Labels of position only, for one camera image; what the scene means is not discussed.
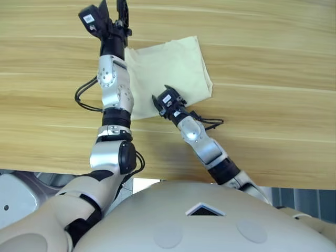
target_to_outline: white label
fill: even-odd
[[[179,111],[175,111],[175,112],[173,113],[173,115],[174,115],[175,117],[177,117],[179,114],[181,114],[181,112],[179,112]]]
[[[168,94],[165,98],[163,98],[163,102],[167,103],[172,97]]]
[[[88,23],[92,23],[93,21],[95,21],[95,19],[93,18],[93,16],[91,14],[83,17],[84,21],[88,24]]]

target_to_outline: wood grain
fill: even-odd
[[[77,13],[92,0],[4,0],[0,9],[0,162],[81,174],[101,115],[73,100],[99,42]],[[115,17],[115,1],[108,1]],[[132,48],[197,35],[213,97],[195,109],[225,124],[216,138],[260,185],[336,188],[333,1],[130,0]],[[84,95],[100,106],[100,90]],[[171,122],[132,122],[140,177],[211,181]]]

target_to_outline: beige cloth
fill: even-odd
[[[132,119],[159,115],[152,95],[161,94],[164,85],[175,88],[187,106],[211,97],[212,82],[196,36],[139,50],[126,49],[125,61],[134,96]]]

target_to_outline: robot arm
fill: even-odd
[[[202,120],[195,112],[188,113],[186,101],[173,88],[166,90],[153,102],[159,114],[171,120],[180,130],[183,140],[194,150],[202,165],[219,185],[236,188],[270,204],[263,191],[230,159],[222,146],[206,134]]]
[[[125,0],[118,0],[117,10],[115,23],[105,0],[79,14],[86,29],[101,40],[97,81],[102,88],[103,117],[90,157],[92,172],[73,179],[37,211],[0,230],[0,252],[71,251],[103,218],[122,184],[137,172],[130,130],[133,96],[124,62],[131,35]]]

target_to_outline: cloth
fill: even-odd
[[[160,95],[164,85],[175,88],[187,106],[211,97],[212,82],[196,36],[138,50],[126,48],[125,62],[134,96],[132,119],[159,115],[152,95]]]

